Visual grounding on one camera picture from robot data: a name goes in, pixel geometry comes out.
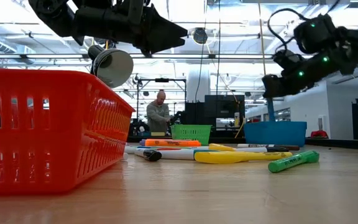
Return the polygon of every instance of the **yellow highlighter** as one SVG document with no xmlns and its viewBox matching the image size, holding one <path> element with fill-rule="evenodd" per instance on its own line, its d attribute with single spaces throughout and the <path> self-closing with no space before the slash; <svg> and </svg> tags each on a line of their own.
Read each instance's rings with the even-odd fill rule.
<svg viewBox="0 0 358 224">
<path fill-rule="evenodd" d="M 208 147 L 209 150 L 217 150 L 217 151 L 235 151 L 236 149 L 234 149 L 233 147 L 229 147 L 229 146 L 223 146 L 220 144 L 209 144 Z"/>
<path fill-rule="evenodd" d="M 291 157 L 290 152 L 197 152 L 194 158 L 198 162 L 209 164 L 232 164 L 246 161 L 272 161 Z"/>
</svg>

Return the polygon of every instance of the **white pillar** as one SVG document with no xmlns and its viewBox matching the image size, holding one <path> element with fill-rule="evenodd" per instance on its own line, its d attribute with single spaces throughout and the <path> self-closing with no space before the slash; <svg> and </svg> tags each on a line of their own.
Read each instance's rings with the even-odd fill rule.
<svg viewBox="0 0 358 224">
<path fill-rule="evenodd" d="M 209 74 L 209 64 L 189 65 L 187 75 L 187 97 L 189 103 L 204 102 L 205 95 L 211 91 L 211 75 Z"/>
</svg>

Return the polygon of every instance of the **gray sweater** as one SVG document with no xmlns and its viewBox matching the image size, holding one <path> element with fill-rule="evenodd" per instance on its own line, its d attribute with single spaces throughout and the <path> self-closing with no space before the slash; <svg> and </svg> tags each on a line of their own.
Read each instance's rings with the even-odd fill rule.
<svg viewBox="0 0 358 224">
<path fill-rule="evenodd" d="M 167 118 L 169 107 L 163 103 L 161 106 L 154 101 L 147 105 L 147 124 L 151 132 L 167 132 Z"/>
</svg>

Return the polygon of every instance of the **red plastic basket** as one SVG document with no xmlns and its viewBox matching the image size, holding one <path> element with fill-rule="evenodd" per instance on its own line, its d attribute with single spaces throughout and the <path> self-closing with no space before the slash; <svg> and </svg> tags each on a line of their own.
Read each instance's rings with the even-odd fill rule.
<svg viewBox="0 0 358 224">
<path fill-rule="evenodd" d="M 133 111 L 87 73 L 0 70 L 0 194 L 64 192 L 113 165 Z"/>
</svg>

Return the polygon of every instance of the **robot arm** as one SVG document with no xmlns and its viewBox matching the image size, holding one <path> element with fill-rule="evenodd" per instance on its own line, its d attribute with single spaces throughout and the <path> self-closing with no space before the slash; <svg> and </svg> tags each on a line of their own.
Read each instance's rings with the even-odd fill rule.
<svg viewBox="0 0 358 224">
<path fill-rule="evenodd" d="M 262 78 L 266 98 L 295 95 L 333 72 L 353 74 L 358 65 L 358 30 L 335 27 L 328 14 L 303 19 L 294 29 L 294 39 L 303 53 L 315 55 L 306 60 L 286 47 L 278 51 L 273 61 L 283 71 L 281 77 Z"/>
<path fill-rule="evenodd" d="M 186 29 L 162 18 L 149 0 L 29 0 L 36 15 L 60 37 L 73 37 L 83 45 L 84 36 L 127 42 L 149 57 L 185 44 Z"/>
</svg>

